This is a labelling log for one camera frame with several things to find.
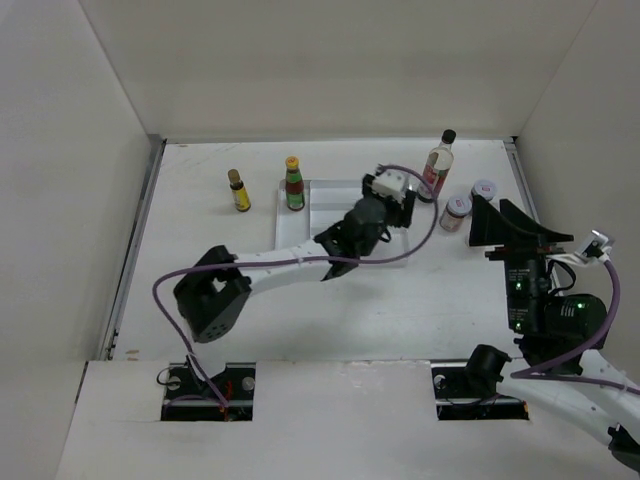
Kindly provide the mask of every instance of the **bottle label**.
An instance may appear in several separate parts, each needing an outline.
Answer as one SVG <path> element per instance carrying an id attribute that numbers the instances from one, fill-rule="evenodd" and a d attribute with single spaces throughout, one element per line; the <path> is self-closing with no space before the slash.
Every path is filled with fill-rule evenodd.
<path id="1" fill-rule="evenodd" d="M 449 170 L 450 169 L 436 170 L 431 165 L 427 165 L 425 167 L 422 176 L 431 187 L 434 196 L 437 197 L 440 194 L 440 190 L 442 190 L 442 186 L 444 185 L 444 181 L 447 178 Z M 420 185 L 418 186 L 418 193 L 425 198 L 432 198 L 431 192 L 429 192 L 429 190 L 427 190 L 427 188 L 422 183 L 420 183 Z"/>
<path id="2" fill-rule="evenodd" d="M 287 193 L 287 205 L 293 210 L 304 207 L 304 193 Z"/>
<path id="3" fill-rule="evenodd" d="M 287 176 L 285 180 L 289 183 L 301 182 L 302 175 L 300 174 L 300 170 L 294 170 L 294 171 L 287 170 Z"/>
<path id="4" fill-rule="evenodd" d="M 249 201 L 247 190 L 242 187 L 240 190 L 231 190 L 231 192 L 233 193 L 233 203 L 236 204 L 236 208 L 241 212 L 248 210 L 251 202 Z"/>
<path id="5" fill-rule="evenodd" d="M 447 210 L 440 217 L 440 226 L 447 232 L 457 232 L 460 230 L 462 222 L 464 222 L 464 218 L 454 217 Z"/>

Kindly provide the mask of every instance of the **white tray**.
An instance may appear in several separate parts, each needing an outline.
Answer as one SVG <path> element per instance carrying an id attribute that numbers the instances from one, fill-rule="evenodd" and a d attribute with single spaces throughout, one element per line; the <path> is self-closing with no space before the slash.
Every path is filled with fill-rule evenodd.
<path id="1" fill-rule="evenodd" d="M 306 205 L 299 212 L 287 208 L 284 180 L 278 187 L 276 216 L 276 249 L 292 247 L 305 242 L 329 226 L 342 220 L 344 214 L 362 198 L 362 183 L 359 180 L 308 180 L 305 181 Z M 371 260 L 395 257 L 409 250 L 409 239 L 405 228 L 392 228 L 389 243 L 378 242 Z M 404 267 L 407 259 L 367 267 Z"/>

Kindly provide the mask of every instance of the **sauce bottle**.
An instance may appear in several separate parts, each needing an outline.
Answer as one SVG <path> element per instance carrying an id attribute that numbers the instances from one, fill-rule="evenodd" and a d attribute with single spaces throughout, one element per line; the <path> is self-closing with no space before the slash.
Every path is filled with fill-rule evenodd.
<path id="1" fill-rule="evenodd" d="M 234 168 L 227 172 L 227 176 L 229 177 L 229 186 L 231 187 L 231 193 L 233 193 L 233 203 L 236 205 L 236 210 L 246 212 L 251 208 L 251 201 L 249 200 L 247 189 L 244 188 L 244 182 L 240 179 L 240 174 Z"/>
<path id="2" fill-rule="evenodd" d="M 456 139 L 456 132 L 445 130 L 440 140 L 440 145 L 433 148 L 427 157 L 427 164 L 424 166 L 422 176 L 427 181 L 433 191 L 433 195 L 422 183 L 418 186 L 418 199 L 425 203 L 433 202 L 433 197 L 437 197 L 442 190 L 444 181 L 447 178 L 451 165 L 453 164 L 453 153 L 451 145 Z"/>
<path id="3" fill-rule="evenodd" d="M 285 164 L 287 165 L 285 176 L 287 207 L 297 212 L 304 208 L 304 181 L 300 174 L 300 161 L 298 157 L 287 157 Z"/>

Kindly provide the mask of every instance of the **small brown bottle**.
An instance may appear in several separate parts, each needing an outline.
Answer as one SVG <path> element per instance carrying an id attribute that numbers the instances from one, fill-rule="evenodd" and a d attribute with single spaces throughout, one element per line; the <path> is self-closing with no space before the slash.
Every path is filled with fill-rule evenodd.
<path id="1" fill-rule="evenodd" d="M 300 161 L 298 157 L 287 157 L 287 174 L 285 176 L 285 193 L 287 207 L 294 212 L 304 208 L 304 181 L 300 173 Z"/>
<path id="2" fill-rule="evenodd" d="M 227 172 L 229 177 L 231 192 L 233 193 L 233 202 L 236 205 L 236 210 L 239 212 L 246 212 L 251 208 L 251 201 L 247 194 L 247 189 L 244 188 L 244 182 L 240 179 L 240 174 L 234 168 Z"/>

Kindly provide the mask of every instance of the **jar lid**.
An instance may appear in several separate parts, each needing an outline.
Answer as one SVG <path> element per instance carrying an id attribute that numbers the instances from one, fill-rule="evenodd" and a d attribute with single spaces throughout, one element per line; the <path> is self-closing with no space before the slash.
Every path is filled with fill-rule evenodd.
<path id="1" fill-rule="evenodd" d="M 473 184 L 473 188 L 471 189 L 472 194 L 480 195 L 487 200 L 493 200 L 497 191 L 498 187 L 496 187 L 496 184 L 491 180 L 478 180 Z"/>
<path id="2" fill-rule="evenodd" d="M 465 217 L 471 213 L 471 200 L 464 195 L 453 195 L 449 197 L 447 210 L 459 217 Z"/>
<path id="3" fill-rule="evenodd" d="M 298 157 L 287 157 L 285 163 L 287 164 L 287 168 L 298 168 L 298 165 L 300 165 Z"/>

